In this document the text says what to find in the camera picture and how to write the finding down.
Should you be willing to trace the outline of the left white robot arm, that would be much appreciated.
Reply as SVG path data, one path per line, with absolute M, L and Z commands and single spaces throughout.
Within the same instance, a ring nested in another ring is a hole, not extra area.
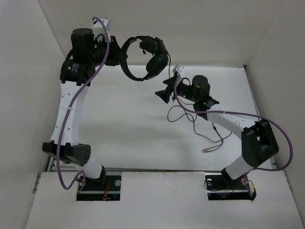
M 118 65 L 122 51 L 110 30 L 78 28 L 71 34 L 72 49 L 60 72 L 60 103 L 51 138 L 42 144 L 44 153 L 53 157 L 56 165 L 72 164 L 78 170 L 73 182 L 81 187 L 91 184 L 105 187 L 104 166 L 91 156 L 91 146 L 79 139 L 79 126 L 84 100 L 92 80 L 104 65 Z

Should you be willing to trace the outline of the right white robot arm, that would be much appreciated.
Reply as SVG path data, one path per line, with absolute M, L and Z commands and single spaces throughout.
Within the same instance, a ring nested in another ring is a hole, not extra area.
M 279 146 L 268 121 L 248 119 L 244 114 L 233 114 L 210 96 L 210 84 L 203 75 L 196 75 L 191 84 L 174 76 L 163 82 L 167 87 L 155 94 L 165 103 L 178 96 L 193 102 L 194 112 L 203 119 L 216 123 L 241 140 L 241 155 L 221 171 L 221 183 L 231 188 L 246 173 L 259 167 L 279 152 Z

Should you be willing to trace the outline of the black headphones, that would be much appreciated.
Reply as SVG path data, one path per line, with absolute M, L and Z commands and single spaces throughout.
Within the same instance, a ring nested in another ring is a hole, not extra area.
M 152 79 L 158 76 L 163 69 L 167 66 L 169 57 L 168 51 L 163 43 L 163 40 L 159 39 L 158 37 L 151 37 L 151 36 L 135 36 L 130 37 L 122 46 L 121 51 L 127 54 L 128 48 L 130 45 L 137 40 L 141 40 L 139 47 L 142 49 L 143 53 L 146 54 L 149 52 L 153 55 L 153 57 L 148 61 L 146 65 L 147 74 L 143 78 L 135 77 L 131 71 L 129 70 L 127 60 L 121 62 L 120 66 L 125 75 L 138 82 L 143 82 L 149 79 Z

